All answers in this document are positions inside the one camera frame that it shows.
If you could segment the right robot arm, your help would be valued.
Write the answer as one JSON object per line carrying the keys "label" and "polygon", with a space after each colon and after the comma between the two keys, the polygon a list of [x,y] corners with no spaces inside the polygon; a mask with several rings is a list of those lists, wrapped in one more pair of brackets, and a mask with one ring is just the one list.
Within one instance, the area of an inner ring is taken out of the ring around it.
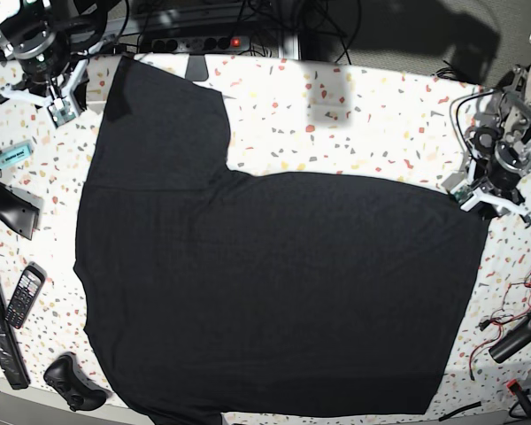
{"label": "right robot arm", "polygon": [[46,109],[56,124],[80,115],[84,105],[75,92],[86,64],[72,64],[71,56],[86,54],[100,34],[89,15],[57,17],[52,1],[0,1],[0,50],[22,69],[21,81],[2,88],[0,106],[24,100]]}

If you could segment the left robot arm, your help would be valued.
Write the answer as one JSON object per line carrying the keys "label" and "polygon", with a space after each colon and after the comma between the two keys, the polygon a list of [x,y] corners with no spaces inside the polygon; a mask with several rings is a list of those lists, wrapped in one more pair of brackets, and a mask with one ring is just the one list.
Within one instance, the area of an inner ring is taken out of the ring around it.
{"label": "left robot arm", "polygon": [[531,215],[519,183],[531,174],[531,66],[515,66],[512,81],[472,94],[450,108],[450,121],[464,149],[459,170],[443,183],[464,212],[484,220]]}

